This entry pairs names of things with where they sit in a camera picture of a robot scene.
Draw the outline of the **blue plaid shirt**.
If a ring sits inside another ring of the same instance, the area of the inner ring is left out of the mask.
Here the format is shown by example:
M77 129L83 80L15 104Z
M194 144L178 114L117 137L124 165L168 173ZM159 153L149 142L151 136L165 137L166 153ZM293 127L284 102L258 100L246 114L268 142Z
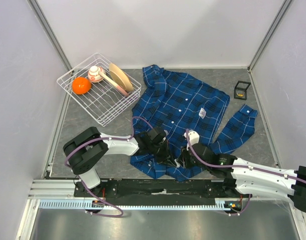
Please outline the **blue plaid shirt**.
M258 112L244 104L214 138L229 105L229 95L187 73L168 71L155 64L142 71L147 88L132 109L136 117L134 131L162 127L168 133L175 158L187 146L183 136L187 129L196 131L200 143L217 154L233 153L254 134Z

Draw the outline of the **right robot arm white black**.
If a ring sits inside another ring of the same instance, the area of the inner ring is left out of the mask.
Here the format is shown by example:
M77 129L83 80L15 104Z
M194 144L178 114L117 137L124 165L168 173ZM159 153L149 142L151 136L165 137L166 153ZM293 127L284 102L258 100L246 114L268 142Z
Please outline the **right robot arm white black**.
M306 167L280 169L252 163L226 153L215 154L201 143L183 147L176 163L184 168L200 167L224 180L223 193L269 197L291 202L306 213Z

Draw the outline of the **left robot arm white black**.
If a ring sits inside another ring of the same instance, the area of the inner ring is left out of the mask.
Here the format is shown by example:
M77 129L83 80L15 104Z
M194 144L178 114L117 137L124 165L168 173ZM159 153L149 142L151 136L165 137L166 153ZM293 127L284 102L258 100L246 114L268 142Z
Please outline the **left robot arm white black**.
M67 164L85 184L85 191L96 197L103 188L95 165L105 155L149 154L159 164L179 167L180 164L171 155L166 136L166 131L161 127L123 137L100 133L96 127L90 127L68 141L63 146L63 151Z

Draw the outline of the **amber round brooch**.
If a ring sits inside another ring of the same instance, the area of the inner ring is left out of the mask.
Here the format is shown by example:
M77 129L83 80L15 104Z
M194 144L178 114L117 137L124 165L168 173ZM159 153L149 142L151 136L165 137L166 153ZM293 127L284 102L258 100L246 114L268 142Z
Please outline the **amber round brooch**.
M244 93L239 92L239 93L237 93L237 96L240 97L240 98L242 98L242 97L244 97Z

